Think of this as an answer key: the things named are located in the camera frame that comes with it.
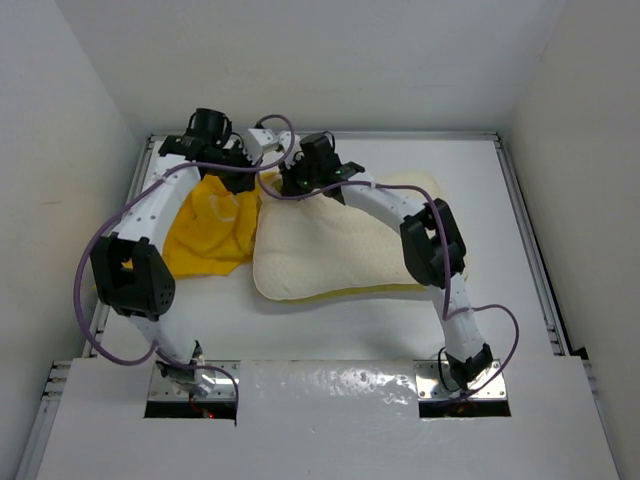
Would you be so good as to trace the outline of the yellow pillowcase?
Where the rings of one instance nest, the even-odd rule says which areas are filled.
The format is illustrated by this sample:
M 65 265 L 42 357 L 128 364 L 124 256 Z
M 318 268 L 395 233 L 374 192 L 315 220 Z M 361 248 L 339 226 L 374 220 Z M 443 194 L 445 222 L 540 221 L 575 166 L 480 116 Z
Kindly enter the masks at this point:
M 253 189 L 229 191 L 214 175 L 200 180 L 180 206 L 161 250 L 174 279 L 225 276 L 252 260 L 262 200 L 261 180 Z

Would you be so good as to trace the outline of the cream white pillow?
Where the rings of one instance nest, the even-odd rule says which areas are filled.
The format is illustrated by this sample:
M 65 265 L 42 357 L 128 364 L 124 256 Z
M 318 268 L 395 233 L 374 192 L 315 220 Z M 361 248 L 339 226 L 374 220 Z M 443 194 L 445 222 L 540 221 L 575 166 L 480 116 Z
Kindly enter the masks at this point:
M 423 289 L 404 264 L 401 239 L 365 212 L 324 195 L 260 195 L 253 279 L 272 301 Z

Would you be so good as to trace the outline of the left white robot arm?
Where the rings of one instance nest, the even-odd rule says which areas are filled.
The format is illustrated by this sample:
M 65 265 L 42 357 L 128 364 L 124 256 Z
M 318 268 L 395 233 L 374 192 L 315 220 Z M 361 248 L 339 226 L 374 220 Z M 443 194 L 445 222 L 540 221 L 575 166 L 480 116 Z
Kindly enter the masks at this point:
M 233 193 L 251 190 L 255 169 L 276 146 L 264 129 L 247 129 L 232 141 L 228 117 L 199 108 L 182 135 L 160 145 L 158 159 L 139 201 L 93 246 L 90 259 L 102 303 L 127 318 L 156 349 L 160 373 L 177 389 L 205 398 L 218 375 L 206 369 L 202 349 L 186 329 L 166 314 L 175 300 L 176 282 L 162 258 L 173 221 L 204 172 L 219 174 Z

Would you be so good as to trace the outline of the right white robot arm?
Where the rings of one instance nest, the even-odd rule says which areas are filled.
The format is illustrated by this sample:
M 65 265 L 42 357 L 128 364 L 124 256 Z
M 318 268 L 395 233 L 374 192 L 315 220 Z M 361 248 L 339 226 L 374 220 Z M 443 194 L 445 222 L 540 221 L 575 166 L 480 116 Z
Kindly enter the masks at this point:
M 311 134 L 279 167 L 280 193 L 304 199 L 322 193 L 383 223 L 401 240 L 409 275 L 431 289 L 452 380 L 465 391 L 493 362 L 477 326 L 463 278 L 466 245 L 446 201 L 413 186 L 379 183 L 361 165 L 343 163 L 324 133 Z

